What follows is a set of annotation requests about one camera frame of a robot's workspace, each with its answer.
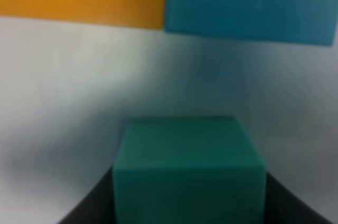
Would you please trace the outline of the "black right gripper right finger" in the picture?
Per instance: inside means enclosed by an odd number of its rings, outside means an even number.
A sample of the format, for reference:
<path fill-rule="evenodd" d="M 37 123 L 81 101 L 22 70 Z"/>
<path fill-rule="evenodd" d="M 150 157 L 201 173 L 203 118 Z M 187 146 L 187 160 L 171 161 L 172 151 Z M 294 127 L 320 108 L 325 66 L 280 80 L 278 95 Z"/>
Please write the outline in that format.
<path fill-rule="evenodd" d="M 265 224 L 331 224 L 267 173 Z"/>

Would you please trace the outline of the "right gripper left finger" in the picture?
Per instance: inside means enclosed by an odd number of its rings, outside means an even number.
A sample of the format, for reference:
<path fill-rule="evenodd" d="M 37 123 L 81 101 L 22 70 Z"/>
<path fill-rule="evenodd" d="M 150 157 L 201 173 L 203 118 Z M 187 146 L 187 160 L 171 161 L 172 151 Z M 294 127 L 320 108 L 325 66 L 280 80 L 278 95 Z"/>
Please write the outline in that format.
<path fill-rule="evenodd" d="M 113 174 L 110 168 L 90 193 L 60 224 L 114 224 L 116 222 Z"/>

